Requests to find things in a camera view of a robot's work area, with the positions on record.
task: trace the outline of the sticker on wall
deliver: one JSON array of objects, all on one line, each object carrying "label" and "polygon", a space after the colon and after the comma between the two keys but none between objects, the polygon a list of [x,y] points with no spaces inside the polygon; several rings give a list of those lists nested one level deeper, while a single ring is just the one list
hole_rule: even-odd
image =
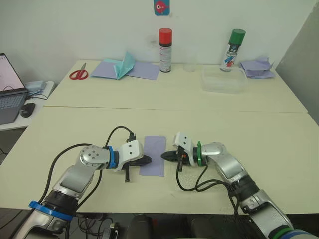
[{"label": "sticker on wall", "polygon": [[154,0],[154,12],[156,16],[168,16],[169,0]]}]

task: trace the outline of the computer mouse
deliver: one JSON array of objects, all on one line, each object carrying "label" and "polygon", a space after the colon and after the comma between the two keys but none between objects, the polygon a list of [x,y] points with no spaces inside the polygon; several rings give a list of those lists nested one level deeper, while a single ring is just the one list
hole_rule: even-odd
[{"label": "computer mouse", "polygon": [[22,117],[28,118],[32,114],[34,108],[35,108],[35,103],[25,104],[24,106],[20,108],[20,115]]}]

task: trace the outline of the white table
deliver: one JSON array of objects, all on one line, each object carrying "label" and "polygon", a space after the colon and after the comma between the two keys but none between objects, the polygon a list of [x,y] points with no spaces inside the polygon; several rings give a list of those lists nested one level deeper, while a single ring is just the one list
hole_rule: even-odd
[{"label": "white table", "polygon": [[[223,142],[246,168],[257,185],[288,214],[319,213],[319,128],[308,114],[267,112],[192,112],[44,107],[26,129],[0,167],[0,207],[26,209],[43,192],[54,157],[77,143],[105,144],[110,131],[125,125],[144,142],[148,135],[166,136],[173,150],[173,136],[185,132],[202,144]],[[110,141],[125,143],[120,130]],[[75,163],[80,149],[57,162],[51,186]],[[231,214],[223,187],[202,193],[181,191],[175,180],[176,164],[165,162],[165,177],[139,176],[131,168],[131,182],[124,172],[105,170],[102,182],[81,207],[83,212]],[[195,183],[202,168],[184,167],[185,187]],[[218,178],[210,168],[205,179]]]},{"label": "white table", "polygon": [[[100,61],[79,60],[58,85],[46,106],[99,107],[160,110],[226,110],[255,112],[307,112],[294,93],[276,74],[273,79],[248,79],[241,94],[206,92],[201,88],[201,68],[186,72],[173,64],[156,81],[124,76],[120,80],[87,78],[71,80],[69,74],[86,62],[91,73]],[[216,72],[219,66],[210,65]]]},{"label": "white table", "polygon": [[[54,90],[54,85],[55,83],[53,81],[47,81],[42,94],[44,94],[45,96],[50,96],[50,94]],[[29,116],[28,118],[24,118],[20,114],[18,114],[17,118],[15,119],[13,123],[1,124],[0,131],[28,127],[45,104],[45,100],[38,99],[38,98],[34,98],[33,102],[35,103],[35,108],[31,116]],[[26,100],[24,104],[28,104],[28,103],[31,103],[31,99]]]}]

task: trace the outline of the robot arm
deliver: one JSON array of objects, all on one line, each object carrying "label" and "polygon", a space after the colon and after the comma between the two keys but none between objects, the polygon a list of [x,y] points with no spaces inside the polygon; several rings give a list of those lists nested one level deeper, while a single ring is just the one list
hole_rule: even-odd
[{"label": "robot arm", "polygon": [[239,201],[244,213],[249,214],[265,238],[272,239],[280,232],[295,233],[296,238],[315,239],[317,237],[303,231],[294,230],[288,217],[269,198],[264,190],[257,187],[245,168],[232,156],[226,147],[219,142],[194,146],[191,139],[178,133],[174,144],[187,153],[189,164],[202,166],[203,161],[211,161],[222,180],[229,185],[230,194]]},{"label": "robot arm", "polygon": [[95,170],[120,171],[126,163],[142,157],[143,146],[137,140],[128,142],[117,150],[110,146],[100,148],[91,145],[83,148],[75,165],[65,171],[43,202],[30,203],[29,206],[34,211],[13,238],[33,238],[33,229],[50,234],[62,233],[75,215],[78,202],[91,183]]}]

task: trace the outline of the clear plastic container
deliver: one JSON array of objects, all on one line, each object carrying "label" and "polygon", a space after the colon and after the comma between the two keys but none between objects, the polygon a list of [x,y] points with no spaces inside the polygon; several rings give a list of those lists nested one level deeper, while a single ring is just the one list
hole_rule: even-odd
[{"label": "clear plastic container", "polygon": [[239,67],[227,67],[222,71],[216,66],[204,66],[202,69],[202,88],[205,91],[237,94],[247,87],[245,71]]}]

